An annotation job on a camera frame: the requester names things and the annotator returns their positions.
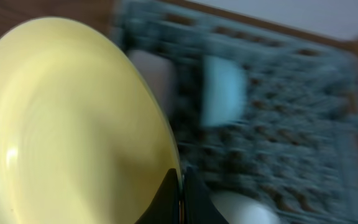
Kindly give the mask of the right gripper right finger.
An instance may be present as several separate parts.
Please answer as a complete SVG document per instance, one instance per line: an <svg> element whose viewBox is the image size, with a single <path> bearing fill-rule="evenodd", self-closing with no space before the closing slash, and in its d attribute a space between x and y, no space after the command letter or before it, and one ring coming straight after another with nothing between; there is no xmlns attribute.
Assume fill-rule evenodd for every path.
<svg viewBox="0 0 358 224"><path fill-rule="evenodd" d="M228 224L214 206L208 190L197 171L187 167L183 181L185 224Z"/></svg>

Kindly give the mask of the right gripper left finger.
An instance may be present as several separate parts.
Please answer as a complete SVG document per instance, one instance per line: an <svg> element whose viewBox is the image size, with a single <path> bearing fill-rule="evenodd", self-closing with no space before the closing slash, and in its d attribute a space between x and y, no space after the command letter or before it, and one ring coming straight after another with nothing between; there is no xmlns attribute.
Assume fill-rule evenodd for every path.
<svg viewBox="0 0 358 224"><path fill-rule="evenodd" d="M135 224L179 224L180 188L177 172L169 169L152 202Z"/></svg>

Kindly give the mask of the pale green cup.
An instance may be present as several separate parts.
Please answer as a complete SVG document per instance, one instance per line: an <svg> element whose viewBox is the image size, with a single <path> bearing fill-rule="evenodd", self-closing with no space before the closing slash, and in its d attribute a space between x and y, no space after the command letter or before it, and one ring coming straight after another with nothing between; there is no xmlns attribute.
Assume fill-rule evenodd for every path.
<svg viewBox="0 0 358 224"><path fill-rule="evenodd" d="M242 194L220 191L211 194L211 200L230 224L281 224L270 207Z"/></svg>

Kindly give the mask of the yellow plate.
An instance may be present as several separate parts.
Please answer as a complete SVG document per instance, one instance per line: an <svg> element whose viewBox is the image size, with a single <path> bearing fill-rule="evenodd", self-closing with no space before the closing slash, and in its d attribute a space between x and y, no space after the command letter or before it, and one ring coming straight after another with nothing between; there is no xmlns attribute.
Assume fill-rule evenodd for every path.
<svg viewBox="0 0 358 224"><path fill-rule="evenodd" d="M0 38L0 223L134 223L179 167L157 101L104 35L43 17Z"/></svg>

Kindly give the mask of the light blue bowl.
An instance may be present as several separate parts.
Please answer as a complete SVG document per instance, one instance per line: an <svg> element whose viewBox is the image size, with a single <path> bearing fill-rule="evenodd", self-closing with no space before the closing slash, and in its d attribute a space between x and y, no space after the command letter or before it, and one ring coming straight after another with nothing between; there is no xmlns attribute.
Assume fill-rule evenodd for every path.
<svg viewBox="0 0 358 224"><path fill-rule="evenodd" d="M204 58L200 126L225 126L241 118L247 104L247 75L239 63L207 55Z"/></svg>

